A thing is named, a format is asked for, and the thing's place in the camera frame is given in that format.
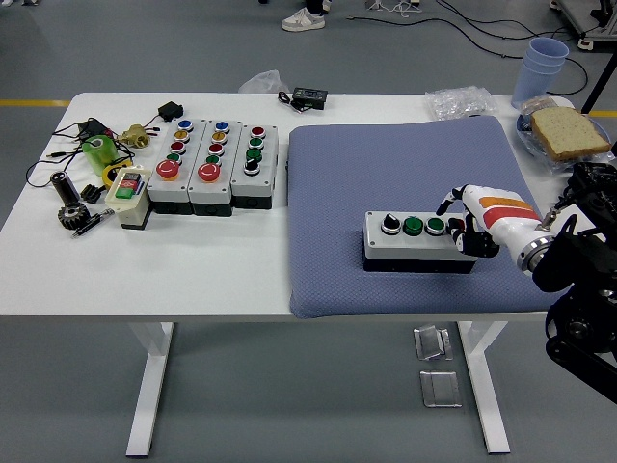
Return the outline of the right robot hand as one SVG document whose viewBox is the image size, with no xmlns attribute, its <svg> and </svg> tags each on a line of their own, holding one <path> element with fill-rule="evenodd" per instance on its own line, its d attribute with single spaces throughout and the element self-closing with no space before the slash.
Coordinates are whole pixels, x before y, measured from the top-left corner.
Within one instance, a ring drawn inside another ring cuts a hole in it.
<svg viewBox="0 0 617 463">
<path fill-rule="evenodd" d="M 539 228 L 541 219 L 534 208 L 513 191 L 467 184 L 448 193 L 437 209 L 439 216 L 460 201 L 463 218 L 450 219 L 446 230 L 457 249 L 465 255 L 496 256 L 501 246 L 514 261 L 538 243 L 552 240 L 552 233 Z"/>
</svg>

